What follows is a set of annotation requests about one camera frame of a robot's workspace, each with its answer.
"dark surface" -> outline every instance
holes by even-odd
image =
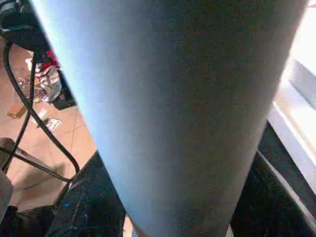
[[[122,237],[125,210],[95,153],[62,200],[48,237]]]
[[[264,130],[258,150],[285,178],[302,203],[316,218],[316,196],[269,123]]]
[[[257,152],[235,209],[235,237],[313,237],[316,220],[286,180]]]

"black cord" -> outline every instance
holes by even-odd
[[[10,153],[11,153],[10,151],[8,151],[7,149],[5,149],[5,148],[3,148],[3,147],[0,147],[0,151],[5,152],[5,153],[7,153],[7,154],[10,154]],[[57,173],[51,171],[50,169],[47,169],[46,167],[41,166],[41,165],[39,165],[39,164],[37,164],[37,163],[31,161],[31,160],[28,160],[28,159],[24,158],[23,156],[20,156],[20,155],[18,155],[18,154],[16,154],[16,153],[14,154],[14,157],[16,157],[17,159],[20,159],[21,161],[24,161],[25,163],[27,163],[27,164],[29,164],[29,165],[31,165],[31,166],[34,166],[34,167],[37,168],[37,169],[40,169],[41,171],[44,171],[44,172],[46,172],[46,173],[48,173],[48,174],[54,176],[56,179],[60,179],[60,180],[65,181],[65,182],[67,182],[67,183],[69,183],[69,182],[72,181],[72,179],[67,179],[67,178],[65,178],[65,177],[63,177],[63,176],[60,176],[59,174],[57,174]]]
[[[32,63],[32,69],[31,69],[31,77],[30,77],[30,98],[29,98],[29,103],[31,106],[33,106],[33,98],[34,98],[34,79],[35,79],[35,68],[36,68],[36,54],[34,53],[33,55],[33,63]],[[16,139],[16,142],[14,143],[13,145],[13,148],[11,150],[11,153],[9,154],[9,157],[8,157],[8,160],[6,161],[6,163],[4,164],[3,168],[2,169],[5,169],[11,162],[12,158],[13,158],[13,155],[16,151],[16,149],[18,148],[20,142],[21,142],[21,139],[24,135],[24,132],[25,132],[25,129],[26,129],[26,126],[28,125],[28,122],[30,120],[30,112],[28,111],[26,116],[25,116],[25,119],[24,119],[24,122],[23,122],[23,125],[21,127],[21,130],[20,130],[20,133]]]
[[[66,148],[48,130],[46,125],[43,123],[43,121],[38,117],[36,112],[33,110],[32,106],[30,105],[27,98],[23,94],[19,84],[17,83],[17,81],[14,77],[14,74],[11,70],[11,67],[10,67],[9,53],[10,53],[11,47],[12,47],[12,42],[8,42],[5,45],[4,52],[3,52],[3,63],[4,63],[4,67],[6,69],[6,72],[9,76],[9,79],[10,79],[16,93],[19,95],[19,97],[21,98],[21,101],[23,102],[25,107],[28,109],[28,111],[30,112],[32,117],[35,119],[35,121],[38,123],[38,125],[41,127],[41,129],[46,133],[46,135],[50,138],[50,140],[61,150],[61,152],[64,153],[65,156],[71,161],[71,163],[75,167],[76,174],[78,174],[80,171],[80,168],[79,168],[79,165],[78,165],[77,161],[75,160],[75,158],[66,150]]]

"beige floor tile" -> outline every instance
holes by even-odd
[[[85,121],[79,109],[77,109],[75,129],[86,126]]]
[[[19,211],[23,211],[38,206],[53,204],[65,185],[64,182],[48,175],[44,176],[32,168],[27,173],[26,180],[30,181],[34,179],[37,179],[37,182],[31,187],[26,186],[24,189],[20,188],[14,190],[10,205],[18,206]]]
[[[45,118],[61,120],[61,124],[53,131],[55,136],[70,132],[74,129],[76,107],[59,111],[54,106],[50,106],[47,103],[36,103],[34,104],[34,109],[37,113],[39,113],[42,109],[47,110]],[[30,148],[41,143],[46,138],[47,135],[43,132],[43,130],[40,127],[37,128],[37,126],[32,122],[32,119],[30,119],[20,147],[22,149]]]
[[[82,168],[96,151],[87,126],[74,130],[72,154]]]
[[[125,217],[123,237],[132,237],[133,226],[128,216]]]
[[[68,132],[56,136],[68,151],[71,149],[72,135],[72,132]],[[70,161],[48,138],[26,152],[52,167],[58,174],[71,177],[68,174],[68,170],[73,169],[70,168]],[[7,175],[14,185],[10,204],[17,205],[20,210],[52,204],[65,184],[16,158]]]
[[[71,152],[72,137],[72,132],[56,135],[56,138],[59,140],[59,142],[69,152]],[[64,166],[68,166],[69,164],[71,164],[67,157],[58,149],[58,147],[49,138],[46,138],[43,142],[39,143],[38,145],[27,149],[26,152],[33,155],[37,159],[40,159],[45,164],[51,167],[57,167],[61,164],[63,164]]]

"clutter on floor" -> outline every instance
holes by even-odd
[[[10,110],[8,111],[7,115],[13,119],[19,119],[23,116],[26,112],[26,108],[22,103],[14,103]]]

